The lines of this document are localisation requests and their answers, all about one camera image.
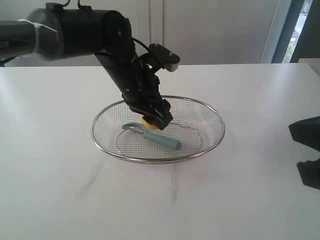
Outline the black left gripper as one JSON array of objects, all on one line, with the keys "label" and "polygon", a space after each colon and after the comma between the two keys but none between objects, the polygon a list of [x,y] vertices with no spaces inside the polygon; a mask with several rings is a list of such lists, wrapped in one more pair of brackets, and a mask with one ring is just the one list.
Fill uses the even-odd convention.
[{"label": "black left gripper", "polygon": [[159,130],[173,120],[171,104],[161,97],[160,80],[152,72],[155,61],[149,52],[139,56],[135,47],[106,49],[94,56],[119,88],[122,98],[132,111],[144,114],[144,119]]}]

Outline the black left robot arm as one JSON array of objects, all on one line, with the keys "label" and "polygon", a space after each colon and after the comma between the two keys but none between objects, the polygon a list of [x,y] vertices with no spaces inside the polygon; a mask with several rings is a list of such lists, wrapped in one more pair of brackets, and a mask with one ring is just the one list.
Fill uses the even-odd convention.
[{"label": "black left robot arm", "polygon": [[162,98],[156,73],[173,72],[180,57],[164,46],[146,45],[138,55],[128,18],[115,10],[93,10],[79,4],[48,2],[26,19],[0,23],[0,64],[36,54],[46,61],[94,55],[119,88],[131,111],[158,129],[173,120],[171,105]]}]

